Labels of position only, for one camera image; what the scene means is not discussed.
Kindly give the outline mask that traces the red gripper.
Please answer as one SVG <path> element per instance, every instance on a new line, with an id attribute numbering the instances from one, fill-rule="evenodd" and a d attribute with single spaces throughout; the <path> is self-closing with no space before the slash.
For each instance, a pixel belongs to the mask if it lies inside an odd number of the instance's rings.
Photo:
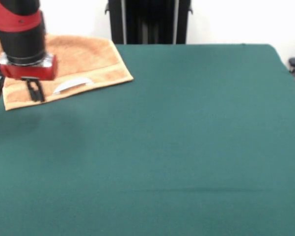
<path id="1" fill-rule="evenodd" d="M 23 77 L 38 78 L 42 81 L 52 81 L 57 75 L 57 57 L 47 54 L 38 64 L 14 65 L 8 61 L 7 56 L 2 54 L 0 58 L 0 70 L 5 77 L 20 80 Z M 42 84 L 39 80 L 26 80 L 27 88 L 32 101 L 45 102 Z"/>

